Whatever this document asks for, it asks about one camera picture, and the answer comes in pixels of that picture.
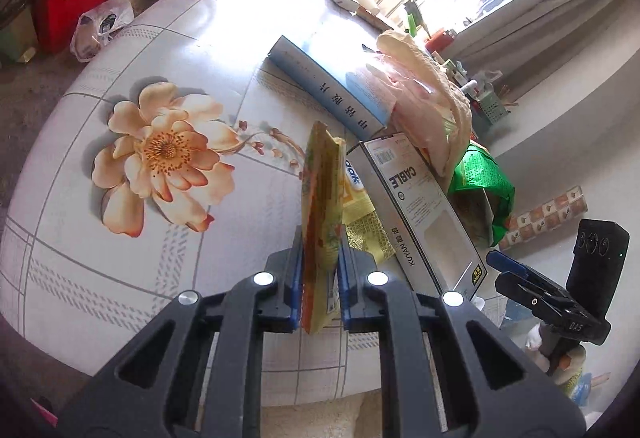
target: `red gift bag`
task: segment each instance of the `red gift bag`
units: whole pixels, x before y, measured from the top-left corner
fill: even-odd
[[[78,18],[106,0],[36,0],[33,20],[42,49],[59,52],[69,46]]]

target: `book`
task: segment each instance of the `book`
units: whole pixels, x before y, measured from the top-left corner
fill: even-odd
[[[281,36],[269,58],[315,98],[358,140],[369,140],[386,128],[391,110],[352,73],[362,64],[362,45],[313,36],[295,43]]]

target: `snack bag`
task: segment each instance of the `snack bag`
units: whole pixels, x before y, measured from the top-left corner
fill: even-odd
[[[489,152],[480,144],[471,141],[454,170],[448,194],[480,189],[490,196],[494,210],[493,241],[490,242],[491,246],[494,246],[508,231],[504,222],[513,210],[516,189]]]
[[[395,254],[385,229],[376,214],[360,177],[348,160],[345,162],[346,180],[342,204],[342,222],[347,229],[351,248],[369,252],[376,264]]]
[[[340,245],[345,143],[316,122],[306,145],[302,177],[304,272],[302,327],[319,332],[340,313],[335,267]]]

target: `packaging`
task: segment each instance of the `packaging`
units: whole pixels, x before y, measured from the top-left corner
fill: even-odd
[[[364,189],[360,177],[345,160],[346,179],[342,197],[342,222],[351,248],[369,252],[376,264],[382,264],[395,254],[376,209]]]
[[[14,1],[0,13],[0,52],[27,63],[36,53],[38,37],[27,1]]]
[[[361,65],[362,43],[353,39],[313,36],[297,44],[280,37],[269,58],[308,94],[340,120],[358,140],[368,140],[386,128],[388,104],[353,78]]]
[[[507,233],[504,224],[513,209],[516,189],[489,152],[473,141],[453,171],[448,194],[471,191],[484,191],[493,206],[492,236],[485,248],[495,246]]]
[[[420,81],[395,58],[370,53],[361,67],[353,69],[358,82],[388,103],[396,131],[407,135],[415,147],[428,153],[431,167],[439,176],[446,174],[451,144],[458,126],[447,97],[447,89]]]
[[[335,267],[342,223],[344,153],[344,140],[332,137],[326,125],[316,122],[306,145],[302,175],[301,326],[310,334],[319,332],[340,310]]]
[[[131,3],[126,0],[105,1],[84,12],[71,38],[71,53],[81,63],[89,62],[133,19]]]
[[[415,291],[471,299],[486,268],[420,152],[404,133],[348,153]]]
[[[485,190],[461,191],[447,197],[476,249],[494,246],[494,211]]]

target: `barcode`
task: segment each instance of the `barcode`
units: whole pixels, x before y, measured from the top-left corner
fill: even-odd
[[[373,156],[376,157],[376,160],[378,160],[380,165],[391,162],[396,157],[391,149],[379,149],[373,154]]]

